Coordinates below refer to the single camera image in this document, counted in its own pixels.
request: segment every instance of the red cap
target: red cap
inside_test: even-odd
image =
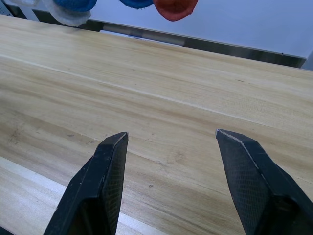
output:
[[[190,15],[198,0],[153,0],[157,11],[169,21],[178,21]]]

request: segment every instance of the blue cap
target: blue cap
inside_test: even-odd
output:
[[[85,12],[91,10],[97,0],[53,0],[57,5],[67,10]]]
[[[120,0],[124,5],[140,9],[144,7],[151,6],[153,4],[152,0]]]

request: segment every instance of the wooden table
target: wooden table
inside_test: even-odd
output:
[[[105,137],[130,141],[118,234],[242,235],[215,140],[248,135],[313,199],[313,73],[0,16],[0,226],[43,234]]]

